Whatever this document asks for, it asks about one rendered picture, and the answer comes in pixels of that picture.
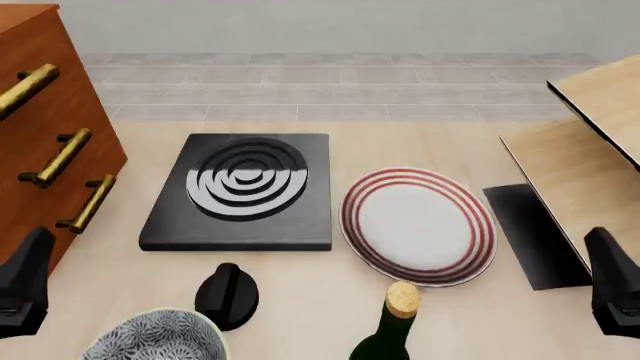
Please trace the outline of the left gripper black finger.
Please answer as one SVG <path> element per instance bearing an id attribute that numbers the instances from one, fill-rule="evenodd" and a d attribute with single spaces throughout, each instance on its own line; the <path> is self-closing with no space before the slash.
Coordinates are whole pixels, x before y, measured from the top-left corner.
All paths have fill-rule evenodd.
<path id="1" fill-rule="evenodd" d="M 16 251 L 0 265 L 0 292 L 45 292 L 55 236 L 35 227 Z"/>

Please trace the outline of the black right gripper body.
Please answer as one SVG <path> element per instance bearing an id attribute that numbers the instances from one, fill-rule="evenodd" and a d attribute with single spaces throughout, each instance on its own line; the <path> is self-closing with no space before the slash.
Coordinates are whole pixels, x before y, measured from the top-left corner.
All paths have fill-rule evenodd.
<path id="1" fill-rule="evenodd" d="M 604 335 L 640 338 L 640 292 L 593 293 L 592 313 Z"/>

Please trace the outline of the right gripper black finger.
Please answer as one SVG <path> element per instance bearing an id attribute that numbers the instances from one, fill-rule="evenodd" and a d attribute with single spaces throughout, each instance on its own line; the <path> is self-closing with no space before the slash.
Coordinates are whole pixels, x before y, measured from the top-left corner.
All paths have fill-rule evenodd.
<path id="1" fill-rule="evenodd" d="M 584 238 L 593 278 L 593 305 L 640 305 L 638 266 L 604 227 Z"/>

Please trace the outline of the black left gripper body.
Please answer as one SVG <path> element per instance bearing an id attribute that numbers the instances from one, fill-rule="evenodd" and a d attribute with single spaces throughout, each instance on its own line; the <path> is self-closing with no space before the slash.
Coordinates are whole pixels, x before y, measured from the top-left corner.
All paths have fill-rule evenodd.
<path id="1" fill-rule="evenodd" d="M 0 289 L 0 336 L 36 335 L 47 314 L 47 290 Z"/>

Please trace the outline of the wooden cabinet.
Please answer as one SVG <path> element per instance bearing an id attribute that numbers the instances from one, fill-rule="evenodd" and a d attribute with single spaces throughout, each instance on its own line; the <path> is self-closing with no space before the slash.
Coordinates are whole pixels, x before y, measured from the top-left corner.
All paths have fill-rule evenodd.
<path id="1" fill-rule="evenodd" d="M 49 261 L 54 267 L 79 234 L 55 227 L 75 217 L 92 190 L 85 182 L 117 176 L 127 161 L 54 4 L 0 4 L 0 94 L 19 82 L 19 71 L 44 64 L 59 77 L 0 122 L 0 263 L 35 227 L 55 236 Z M 92 137 L 49 188 L 19 182 L 59 152 L 57 134 L 80 128 Z"/>

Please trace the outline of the dark green corked wine bottle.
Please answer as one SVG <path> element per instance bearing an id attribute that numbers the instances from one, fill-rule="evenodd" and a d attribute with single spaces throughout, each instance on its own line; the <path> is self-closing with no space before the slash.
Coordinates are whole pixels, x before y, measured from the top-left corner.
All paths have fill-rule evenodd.
<path id="1" fill-rule="evenodd" d="M 406 341 L 420 302 L 420 292 L 413 284 L 391 284 L 376 332 L 357 344 L 349 360 L 410 360 Z"/>

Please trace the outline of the pale wooden rack, black edges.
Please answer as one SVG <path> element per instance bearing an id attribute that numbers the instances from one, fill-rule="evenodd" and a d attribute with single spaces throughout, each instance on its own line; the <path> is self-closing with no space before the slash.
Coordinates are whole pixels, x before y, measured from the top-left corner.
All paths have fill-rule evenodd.
<path id="1" fill-rule="evenodd" d="M 594 227 L 640 264 L 640 54 L 547 86 L 571 116 L 502 136 L 526 181 L 484 191 L 534 290 L 591 284 Z"/>

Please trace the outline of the patterned grey-white bowl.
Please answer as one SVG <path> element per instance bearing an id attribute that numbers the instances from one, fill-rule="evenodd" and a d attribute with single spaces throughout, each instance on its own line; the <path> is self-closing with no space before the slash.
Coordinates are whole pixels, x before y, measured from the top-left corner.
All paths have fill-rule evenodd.
<path id="1" fill-rule="evenodd" d="M 81 360 L 231 360 L 224 335 L 196 311 L 159 308 L 125 320 L 88 347 Z"/>

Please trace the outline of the flat black stove plate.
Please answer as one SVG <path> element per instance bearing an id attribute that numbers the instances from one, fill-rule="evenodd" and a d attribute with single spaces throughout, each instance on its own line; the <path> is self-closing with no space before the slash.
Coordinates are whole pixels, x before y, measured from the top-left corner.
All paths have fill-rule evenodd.
<path id="1" fill-rule="evenodd" d="M 330 251 L 328 134 L 190 134 L 144 251 Z"/>

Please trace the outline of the round black stove knob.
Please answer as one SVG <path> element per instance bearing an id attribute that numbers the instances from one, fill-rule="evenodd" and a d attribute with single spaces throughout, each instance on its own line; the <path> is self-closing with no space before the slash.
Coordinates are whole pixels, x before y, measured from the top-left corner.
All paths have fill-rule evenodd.
<path id="1" fill-rule="evenodd" d="M 254 279 L 235 263 L 221 263 L 196 292 L 195 311 L 222 332 L 238 329 L 255 314 L 259 304 Z"/>

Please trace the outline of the white plate with red rings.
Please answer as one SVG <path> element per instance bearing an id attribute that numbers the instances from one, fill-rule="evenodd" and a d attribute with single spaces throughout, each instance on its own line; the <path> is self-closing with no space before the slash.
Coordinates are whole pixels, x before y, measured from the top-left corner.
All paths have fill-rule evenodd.
<path id="1" fill-rule="evenodd" d="M 497 253 L 497 229 L 486 206 L 464 185 L 432 170 L 366 173 L 346 191 L 338 218 L 361 260 L 419 287 L 477 278 Z"/>

